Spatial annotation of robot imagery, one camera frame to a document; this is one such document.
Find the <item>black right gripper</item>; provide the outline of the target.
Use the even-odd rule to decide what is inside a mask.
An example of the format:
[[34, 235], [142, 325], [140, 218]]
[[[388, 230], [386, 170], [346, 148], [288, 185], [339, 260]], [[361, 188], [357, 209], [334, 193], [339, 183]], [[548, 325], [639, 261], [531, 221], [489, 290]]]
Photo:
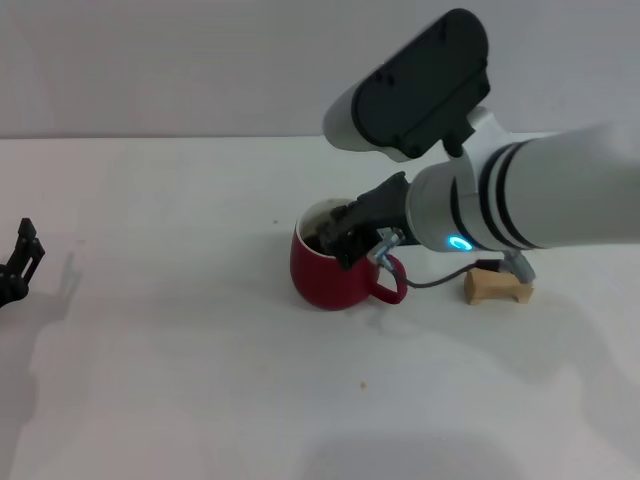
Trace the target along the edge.
[[401, 244], [415, 245], [406, 213], [409, 187], [406, 173], [401, 171], [356, 200], [333, 207], [328, 219], [318, 226], [323, 251], [338, 253], [340, 266], [350, 270], [376, 246], [379, 229], [399, 229], [404, 235]]

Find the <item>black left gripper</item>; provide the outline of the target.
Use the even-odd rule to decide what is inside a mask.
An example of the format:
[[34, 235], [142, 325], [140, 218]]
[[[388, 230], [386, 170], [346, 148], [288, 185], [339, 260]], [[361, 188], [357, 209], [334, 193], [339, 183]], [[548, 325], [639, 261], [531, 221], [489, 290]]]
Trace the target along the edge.
[[35, 226], [29, 218], [23, 218], [9, 264], [1, 265], [0, 307], [26, 297], [29, 283], [44, 255]]

